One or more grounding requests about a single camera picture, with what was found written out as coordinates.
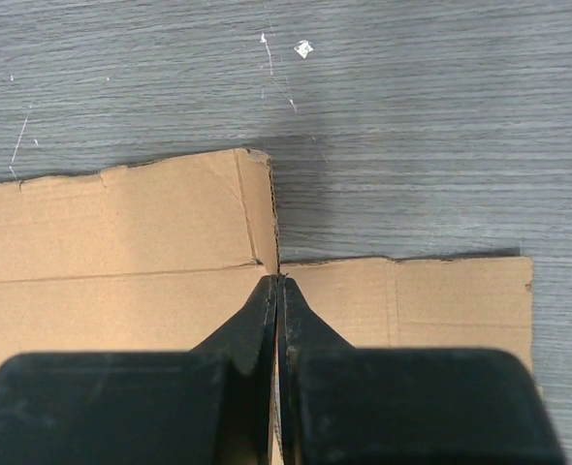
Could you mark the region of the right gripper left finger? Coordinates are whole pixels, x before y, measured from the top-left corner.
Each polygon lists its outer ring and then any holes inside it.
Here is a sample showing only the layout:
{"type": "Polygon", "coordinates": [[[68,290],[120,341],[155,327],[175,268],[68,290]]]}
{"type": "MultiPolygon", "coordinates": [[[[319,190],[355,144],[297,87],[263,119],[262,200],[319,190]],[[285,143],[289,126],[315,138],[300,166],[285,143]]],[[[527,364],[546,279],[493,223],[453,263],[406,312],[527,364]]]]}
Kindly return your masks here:
{"type": "Polygon", "coordinates": [[[277,279],[183,352],[0,365],[0,464],[267,464],[277,279]]]}

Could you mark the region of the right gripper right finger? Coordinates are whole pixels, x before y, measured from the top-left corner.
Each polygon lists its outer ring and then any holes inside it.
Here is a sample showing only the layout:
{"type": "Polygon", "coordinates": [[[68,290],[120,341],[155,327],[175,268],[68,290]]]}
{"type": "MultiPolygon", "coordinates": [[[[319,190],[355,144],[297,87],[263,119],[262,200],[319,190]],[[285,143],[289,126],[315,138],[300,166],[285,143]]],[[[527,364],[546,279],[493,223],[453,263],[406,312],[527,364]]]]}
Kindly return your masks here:
{"type": "Polygon", "coordinates": [[[287,464],[562,464],[524,365],[497,349],[360,349],[295,280],[277,296],[279,437],[287,464]]]}

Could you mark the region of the brown cardboard box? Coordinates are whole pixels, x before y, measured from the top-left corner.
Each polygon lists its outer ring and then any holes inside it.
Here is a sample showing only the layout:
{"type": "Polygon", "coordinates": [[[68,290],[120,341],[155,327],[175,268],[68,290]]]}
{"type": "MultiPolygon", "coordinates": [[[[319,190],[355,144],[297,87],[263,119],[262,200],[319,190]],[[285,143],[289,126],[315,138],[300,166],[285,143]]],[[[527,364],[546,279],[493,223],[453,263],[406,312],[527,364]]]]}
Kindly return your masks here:
{"type": "MultiPolygon", "coordinates": [[[[270,161],[231,149],[0,183],[0,365],[24,353],[183,352],[265,276],[360,349],[480,348],[531,375],[526,257],[280,263],[270,161]]],[[[279,437],[276,330],[271,463],[279,437]]]]}

